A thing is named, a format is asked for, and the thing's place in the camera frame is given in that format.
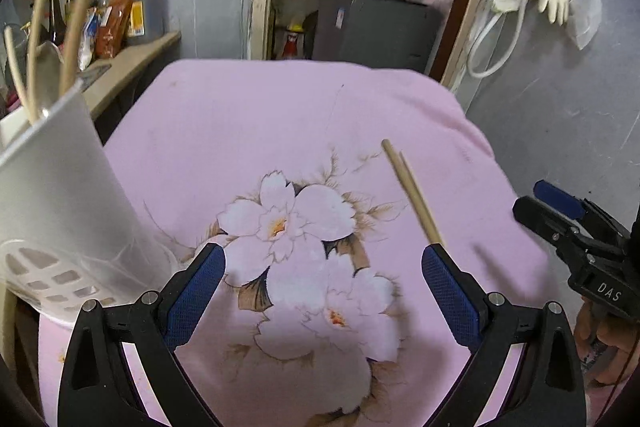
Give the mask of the right hand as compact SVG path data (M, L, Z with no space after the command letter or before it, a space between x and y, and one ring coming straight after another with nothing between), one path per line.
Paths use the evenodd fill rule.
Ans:
M574 328L578 357L593 357L595 347L602 353L585 377L587 384L612 385L626 381L639 362L639 325L608 313L597 316L594 304L582 298Z

